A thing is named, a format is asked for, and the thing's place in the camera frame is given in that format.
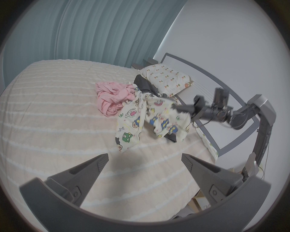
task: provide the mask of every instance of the pink garment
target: pink garment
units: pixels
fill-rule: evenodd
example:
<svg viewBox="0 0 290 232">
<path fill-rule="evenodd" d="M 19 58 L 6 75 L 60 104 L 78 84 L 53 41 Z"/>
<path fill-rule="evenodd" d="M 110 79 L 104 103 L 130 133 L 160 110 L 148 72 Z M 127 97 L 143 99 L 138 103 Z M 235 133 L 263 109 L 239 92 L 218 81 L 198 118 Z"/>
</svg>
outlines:
<svg viewBox="0 0 290 232">
<path fill-rule="evenodd" d="M 115 115 L 123 108 L 122 102 L 135 99 L 135 88 L 131 84 L 117 82 L 96 83 L 98 109 L 107 117 Z"/>
</svg>

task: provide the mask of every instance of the gray headboard frame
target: gray headboard frame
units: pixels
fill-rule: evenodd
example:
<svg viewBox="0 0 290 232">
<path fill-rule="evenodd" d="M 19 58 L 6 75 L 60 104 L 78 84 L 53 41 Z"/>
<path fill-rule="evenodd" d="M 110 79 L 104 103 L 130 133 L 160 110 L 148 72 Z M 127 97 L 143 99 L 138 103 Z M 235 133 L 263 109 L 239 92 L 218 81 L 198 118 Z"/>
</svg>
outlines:
<svg viewBox="0 0 290 232">
<path fill-rule="evenodd" d="M 210 79 L 212 79 L 213 81 L 215 81 L 217 84 L 219 84 L 223 89 L 226 89 L 229 91 L 229 94 L 232 95 L 238 103 L 240 103 L 242 106 L 244 106 L 246 103 L 242 100 L 242 98 L 239 97 L 239 95 L 237 95 L 230 87 L 228 87 L 225 83 L 223 83 L 221 80 L 219 80 L 217 77 L 215 77 L 214 75 L 210 74 L 209 72 L 207 72 L 206 70 L 202 69 L 201 67 L 188 62 L 187 60 L 184 60 L 180 57 L 177 57 L 175 55 L 169 54 L 169 53 L 165 53 L 164 57 L 162 58 L 162 61 L 160 63 L 162 63 L 165 59 L 166 56 L 172 57 L 176 60 L 179 60 L 189 66 L 191 66 L 192 68 L 200 71 L 201 73 L 203 73 L 204 75 L 208 76 Z M 182 104 L 185 104 L 182 99 L 180 99 L 180 97 L 178 97 L 176 95 L 176 97 L 180 100 L 180 102 Z M 234 139 L 232 142 L 230 142 L 228 145 L 226 145 L 223 148 L 219 148 L 219 146 L 217 145 L 217 143 L 215 142 L 215 140 L 213 139 L 213 137 L 211 136 L 211 134 L 208 132 L 208 130 L 205 127 L 200 127 L 200 129 L 202 130 L 202 132 L 204 133 L 204 135 L 208 138 L 208 140 L 210 141 L 210 143 L 212 144 L 212 146 L 217 150 L 218 152 L 218 156 L 222 156 L 223 154 L 229 152 L 230 150 L 232 150 L 233 148 L 235 148 L 236 146 L 238 146 L 240 143 L 242 143 L 245 139 L 247 139 L 252 133 L 254 133 L 257 128 L 259 127 L 259 120 L 256 116 L 254 116 L 253 118 L 253 123 L 241 134 L 239 135 L 236 139 Z M 196 121 L 196 124 L 198 126 L 202 126 L 202 123 L 200 120 Z"/>
</svg>

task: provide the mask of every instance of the pillowcase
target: pillowcase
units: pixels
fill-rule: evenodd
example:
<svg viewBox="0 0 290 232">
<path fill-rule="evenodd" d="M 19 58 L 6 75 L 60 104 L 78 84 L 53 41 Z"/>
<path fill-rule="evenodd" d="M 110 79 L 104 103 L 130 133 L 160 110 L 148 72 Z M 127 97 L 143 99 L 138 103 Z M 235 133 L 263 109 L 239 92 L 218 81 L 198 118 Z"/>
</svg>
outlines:
<svg viewBox="0 0 290 232">
<path fill-rule="evenodd" d="M 139 71 L 151 84 L 158 88 L 160 93 L 165 93 L 169 97 L 188 88 L 193 83 L 189 75 L 177 72 L 164 64 L 150 65 Z"/>
</svg>

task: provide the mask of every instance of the black cloth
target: black cloth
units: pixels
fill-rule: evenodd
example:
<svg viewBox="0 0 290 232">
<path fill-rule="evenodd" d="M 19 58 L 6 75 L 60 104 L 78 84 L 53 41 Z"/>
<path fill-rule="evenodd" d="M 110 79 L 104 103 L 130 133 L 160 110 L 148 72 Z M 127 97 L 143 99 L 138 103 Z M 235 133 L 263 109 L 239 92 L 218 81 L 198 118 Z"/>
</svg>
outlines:
<svg viewBox="0 0 290 232">
<path fill-rule="evenodd" d="M 144 77 L 142 77 L 140 74 L 136 76 L 134 80 L 134 84 L 138 86 L 140 91 L 142 93 L 150 93 L 157 97 L 159 90 L 154 85 L 152 85 L 148 80 L 146 80 Z M 162 97 L 167 98 L 167 95 L 164 93 L 162 94 Z M 166 134 L 164 136 L 165 138 L 169 139 L 170 141 L 176 143 L 176 135 L 175 134 Z"/>
</svg>

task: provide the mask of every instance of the curtain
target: curtain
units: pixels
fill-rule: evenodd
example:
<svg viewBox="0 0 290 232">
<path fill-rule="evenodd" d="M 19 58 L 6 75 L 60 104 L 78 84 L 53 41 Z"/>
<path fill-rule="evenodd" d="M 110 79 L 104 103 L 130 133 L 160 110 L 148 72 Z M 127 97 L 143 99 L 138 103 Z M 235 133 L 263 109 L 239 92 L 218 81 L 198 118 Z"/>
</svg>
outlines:
<svg viewBox="0 0 290 232">
<path fill-rule="evenodd" d="M 39 0 L 8 38 L 7 86 L 33 62 L 79 59 L 131 67 L 154 56 L 186 0 Z"/>
</svg>

